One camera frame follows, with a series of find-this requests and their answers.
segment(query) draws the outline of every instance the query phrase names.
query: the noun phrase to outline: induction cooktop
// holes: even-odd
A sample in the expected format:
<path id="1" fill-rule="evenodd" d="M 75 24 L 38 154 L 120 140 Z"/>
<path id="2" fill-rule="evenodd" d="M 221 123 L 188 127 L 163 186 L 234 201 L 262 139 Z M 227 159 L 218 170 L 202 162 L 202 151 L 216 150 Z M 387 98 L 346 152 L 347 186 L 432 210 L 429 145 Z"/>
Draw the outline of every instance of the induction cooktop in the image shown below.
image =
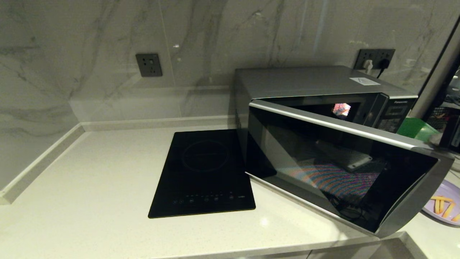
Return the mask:
<path id="1" fill-rule="evenodd" d="M 255 207 L 235 129 L 174 134 L 149 218 Z"/>

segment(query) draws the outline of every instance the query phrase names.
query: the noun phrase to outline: plate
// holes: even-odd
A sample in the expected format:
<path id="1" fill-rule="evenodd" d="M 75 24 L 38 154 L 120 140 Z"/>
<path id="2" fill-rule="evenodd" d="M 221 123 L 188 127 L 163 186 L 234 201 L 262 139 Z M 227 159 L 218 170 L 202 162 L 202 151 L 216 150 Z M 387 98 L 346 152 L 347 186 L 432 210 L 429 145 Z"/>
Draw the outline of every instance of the plate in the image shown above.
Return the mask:
<path id="1" fill-rule="evenodd" d="M 443 218 L 442 213 L 439 215 L 434 213 L 434 200 L 429 200 L 422 210 L 437 220 L 440 220 L 450 225 L 460 226 L 460 221 L 455 222 L 451 220 L 460 213 L 460 188 L 453 185 L 449 181 L 443 180 L 443 182 L 441 183 L 441 185 L 439 185 L 439 188 L 436 190 L 433 196 L 444 196 L 454 200 L 456 205 L 450 212 L 449 216 L 447 218 Z M 449 203 L 444 203 L 444 211 L 446 211 L 448 206 Z"/>

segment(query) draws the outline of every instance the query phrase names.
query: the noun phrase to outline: countertop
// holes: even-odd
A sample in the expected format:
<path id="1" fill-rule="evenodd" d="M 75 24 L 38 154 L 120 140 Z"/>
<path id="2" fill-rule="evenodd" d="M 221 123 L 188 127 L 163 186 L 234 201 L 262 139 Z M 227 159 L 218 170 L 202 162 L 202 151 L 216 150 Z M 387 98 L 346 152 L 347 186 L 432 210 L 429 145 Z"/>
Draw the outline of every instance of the countertop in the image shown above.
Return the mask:
<path id="1" fill-rule="evenodd" d="M 378 240 L 255 181 L 255 210 L 147 218 L 174 132 L 216 129 L 226 126 L 84 133 L 0 206 L 0 257 L 231 258 Z M 428 258 L 460 252 L 460 229 L 421 213 L 395 235 L 405 231 Z"/>

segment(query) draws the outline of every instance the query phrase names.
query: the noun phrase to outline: open microwave door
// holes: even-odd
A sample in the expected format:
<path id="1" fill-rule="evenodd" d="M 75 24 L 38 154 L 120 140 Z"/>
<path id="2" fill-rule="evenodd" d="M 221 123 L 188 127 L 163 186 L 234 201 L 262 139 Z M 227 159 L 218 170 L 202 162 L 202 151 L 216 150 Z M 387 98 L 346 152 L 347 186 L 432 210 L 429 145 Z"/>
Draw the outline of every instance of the open microwave door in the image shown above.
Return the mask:
<path id="1" fill-rule="evenodd" d="M 409 222 L 453 158 L 379 129 L 263 101 L 249 104 L 246 171 L 383 237 Z"/>

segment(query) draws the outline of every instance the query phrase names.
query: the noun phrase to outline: electrical outlet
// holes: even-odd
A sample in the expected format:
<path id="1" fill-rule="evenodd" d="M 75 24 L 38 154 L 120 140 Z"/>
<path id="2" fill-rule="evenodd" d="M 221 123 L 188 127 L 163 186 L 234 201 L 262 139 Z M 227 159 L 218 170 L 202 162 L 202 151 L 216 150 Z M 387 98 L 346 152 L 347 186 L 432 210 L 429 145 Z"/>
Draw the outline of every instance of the electrical outlet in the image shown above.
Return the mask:
<path id="1" fill-rule="evenodd" d="M 136 54 L 142 77 L 161 77 L 160 59 L 158 54 Z"/>
<path id="2" fill-rule="evenodd" d="M 380 62 L 383 59 L 388 59 L 391 62 L 394 53 L 395 49 L 361 49 L 353 69 L 363 70 L 364 62 L 368 59 L 372 60 L 372 69 L 381 69 Z"/>

